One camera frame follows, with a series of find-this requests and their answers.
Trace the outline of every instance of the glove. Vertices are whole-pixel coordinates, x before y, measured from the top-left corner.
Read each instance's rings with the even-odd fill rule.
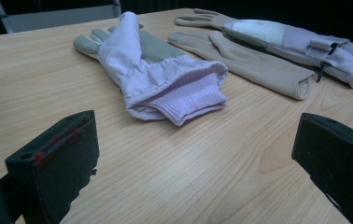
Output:
[[[74,41],[75,49],[98,58],[120,86],[133,117],[180,126],[226,105],[219,90],[227,74],[223,63],[193,60],[138,26],[137,16],[126,12],[112,33],[94,30],[92,39]]]
[[[310,94],[308,78],[314,72],[238,45],[221,32],[177,32],[169,36],[168,42],[204,59],[223,62],[230,71],[270,90],[299,100]]]
[[[274,21],[228,21],[222,30],[296,63],[319,67],[318,81],[324,71],[353,88],[353,43],[348,39],[318,35]]]
[[[194,14],[184,14],[177,16],[174,20],[175,24],[191,27],[208,27],[221,29],[223,23],[227,21],[236,21],[236,19],[222,15],[218,12],[203,10],[200,8],[194,9]]]

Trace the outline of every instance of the white fabric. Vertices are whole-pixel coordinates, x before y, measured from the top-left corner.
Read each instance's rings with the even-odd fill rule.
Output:
[[[187,55],[167,58],[160,63],[146,63],[141,59],[138,18],[132,12],[126,12],[120,17],[120,25],[101,46],[98,55],[102,66],[120,86],[127,111],[135,118],[145,120],[168,118],[176,125],[181,125],[186,119],[190,119],[191,115],[203,114],[208,111],[209,107],[219,109],[226,105],[226,97],[219,91],[227,74],[226,65],[220,62],[193,60]],[[183,77],[204,77],[210,74],[215,74],[215,78],[209,85],[216,87],[211,91],[222,98],[220,101],[206,100],[207,92],[201,95],[205,98],[204,102],[207,105],[201,105],[201,108],[198,108],[197,105],[192,106],[190,102],[184,105],[185,107],[179,107],[179,104],[172,102],[173,100],[177,102],[177,98],[165,97],[168,99],[167,104],[175,105],[173,109],[181,113],[177,119],[170,115],[171,111],[160,111],[159,107],[155,106],[158,104],[150,101],[156,96],[164,97],[167,90]],[[179,85],[184,84],[200,85],[199,82],[194,84],[179,81]],[[187,94],[194,94],[197,88],[200,89],[200,87],[195,87],[184,90]]]
[[[223,26],[276,46],[282,44],[285,27],[284,24],[279,22],[259,20],[230,21]]]

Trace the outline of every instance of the table surface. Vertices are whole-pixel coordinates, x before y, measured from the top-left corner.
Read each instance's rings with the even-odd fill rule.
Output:
[[[166,40],[192,29],[173,23],[188,12],[139,19]],[[0,177],[14,151],[58,120],[93,109],[97,175],[63,223],[347,223],[291,151],[303,112],[353,128],[353,89],[329,76],[319,83],[312,77],[310,97],[296,101],[230,73],[223,110],[182,127],[134,119],[101,64],[72,46],[75,37],[116,24],[0,35]]]

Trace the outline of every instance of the ribbed cuff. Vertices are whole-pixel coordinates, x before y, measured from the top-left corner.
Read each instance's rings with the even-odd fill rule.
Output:
[[[175,125],[204,113],[222,109],[226,96],[220,92],[215,73],[204,76],[184,76],[158,95],[142,104],[159,110]]]

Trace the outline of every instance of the lavender fabric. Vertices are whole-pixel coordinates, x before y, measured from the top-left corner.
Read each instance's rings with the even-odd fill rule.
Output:
[[[353,88],[353,43],[348,39],[274,21],[239,20],[223,24],[226,34],[265,47],[296,63],[321,67]]]
[[[170,119],[179,126],[226,105],[226,96],[219,90],[228,72],[226,65],[187,55],[147,63],[142,59],[138,18],[132,12],[121,15],[98,58],[120,86],[126,109],[135,118]]]

